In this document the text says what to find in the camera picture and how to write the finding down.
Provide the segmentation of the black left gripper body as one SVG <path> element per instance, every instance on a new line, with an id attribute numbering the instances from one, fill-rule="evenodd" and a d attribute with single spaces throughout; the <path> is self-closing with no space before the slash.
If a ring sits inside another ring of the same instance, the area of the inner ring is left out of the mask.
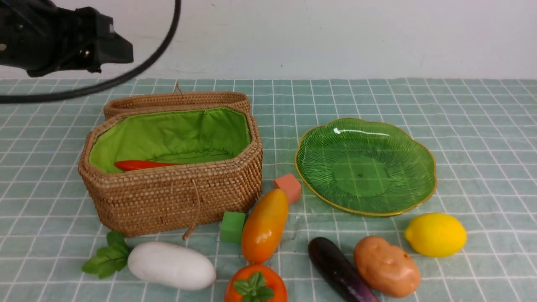
<path id="1" fill-rule="evenodd" d="M 56 71 L 100 73 L 103 64 L 133 62 L 133 46 L 113 18 L 90 6 L 70 10 L 50 0 L 2 0 L 0 63 L 29 77 Z"/>

